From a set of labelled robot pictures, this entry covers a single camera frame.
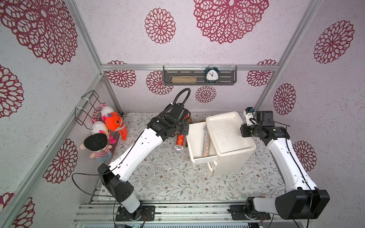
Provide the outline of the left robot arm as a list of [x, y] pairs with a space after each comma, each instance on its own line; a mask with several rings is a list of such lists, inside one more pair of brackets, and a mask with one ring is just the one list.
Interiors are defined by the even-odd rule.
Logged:
[[132, 173], [165, 140], [176, 135], [188, 135], [189, 116], [190, 111], [184, 104], [171, 103], [166, 110], [151, 119], [124, 154], [109, 165], [98, 167], [103, 186], [129, 214], [139, 214], [141, 211], [141, 202], [134, 194], [134, 186], [128, 181]]

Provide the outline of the white plastic drawer cabinet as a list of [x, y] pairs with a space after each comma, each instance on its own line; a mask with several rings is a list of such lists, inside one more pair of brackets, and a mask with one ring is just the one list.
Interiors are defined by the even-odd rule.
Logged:
[[206, 118], [206, 126], [217, 156], [217, 164], [210, 162], [213, 176], [238, 173], [256, 150], [253, 138], [243, 138], [240, 127], [244, 124], [237, 112]]

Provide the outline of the red glitter microphone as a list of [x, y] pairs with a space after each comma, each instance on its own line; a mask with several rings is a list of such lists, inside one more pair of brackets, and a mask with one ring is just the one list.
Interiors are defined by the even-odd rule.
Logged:
[[174, 154], [180, 155], [184, 152], [184, 147], [183, 147], [184, 139], [185, 139], [184, 135], [177, 135], [176, 143], [173, 146], [173, 153]]

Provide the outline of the rainbow rhinestone microphone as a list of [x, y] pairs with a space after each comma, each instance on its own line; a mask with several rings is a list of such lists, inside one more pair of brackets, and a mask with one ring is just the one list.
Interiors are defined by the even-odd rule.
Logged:
[[202, 157], [208, 157], [210, 154], [210, 135], [207, 126], [204, 127], [204, 138], [203, 138], [203, 148]]

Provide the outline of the white top drawer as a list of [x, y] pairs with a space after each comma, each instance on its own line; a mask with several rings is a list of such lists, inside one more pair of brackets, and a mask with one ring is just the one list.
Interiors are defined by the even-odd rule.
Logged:
[[210, 142], [209, 156], [202, 156], [205, 127], [206, 122], [193, 123], [189, 125], [189, 133], [186, 140], [188, 143], [190, 161], [194, 168], [200, 164], [205, 164], [208, 162], [217, 163], [218, 161], [216, 150], [212, 142]]

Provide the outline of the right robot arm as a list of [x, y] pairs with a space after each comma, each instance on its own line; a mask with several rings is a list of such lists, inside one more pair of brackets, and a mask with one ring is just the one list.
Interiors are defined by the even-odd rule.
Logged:
[[244, 111], [246, 123], [240, 127], [243, 138], [255, 137], [264, 142], [271, 152], [284, 180], [286, 193], [276, 197], [248, 197], [243, 212], [248, 219], [264, 214], [278, 215], [285, 220], [317, 219], [330, 201], [326, 190], [312, 181], [299, 158], [287, 131], [287, 125], [273, 119], [272, 111]]

